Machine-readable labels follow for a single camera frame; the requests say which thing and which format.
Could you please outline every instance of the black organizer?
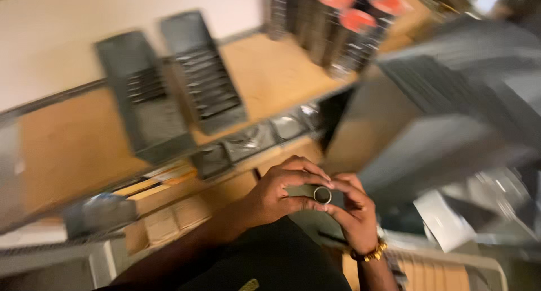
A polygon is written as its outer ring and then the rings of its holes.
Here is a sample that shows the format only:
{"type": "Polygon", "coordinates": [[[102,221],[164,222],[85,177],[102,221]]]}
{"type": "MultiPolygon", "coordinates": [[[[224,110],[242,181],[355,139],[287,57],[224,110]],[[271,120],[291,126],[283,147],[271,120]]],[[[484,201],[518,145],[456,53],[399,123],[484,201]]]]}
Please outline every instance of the black organizer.
{"type": "Polygon", "coordinates": [[[240,95],[199,11],[181,13],[161,22],[162,33],[174,54],[174,70],[183,98],[201,130],[220,132],[246,121],[240,95]]]}
{"type": "Polygon", "coordinates": [[[195,147],[178,105],[142,32],[96,44],[136,156],[159,164],[195,147]]]}

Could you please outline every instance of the white wall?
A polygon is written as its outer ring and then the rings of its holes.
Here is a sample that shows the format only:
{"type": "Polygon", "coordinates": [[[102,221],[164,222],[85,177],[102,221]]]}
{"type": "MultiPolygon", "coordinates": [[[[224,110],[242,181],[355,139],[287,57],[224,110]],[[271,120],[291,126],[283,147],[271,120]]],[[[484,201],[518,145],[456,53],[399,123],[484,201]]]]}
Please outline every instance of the white wall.
{"type": "Polygon", "coordinates": [[[141,28],[166,55],[158,20],[201,8],[214,38],[262,23],[261,0],[1,0],[0,111],[104,77],[93,43],[141,28]]]}

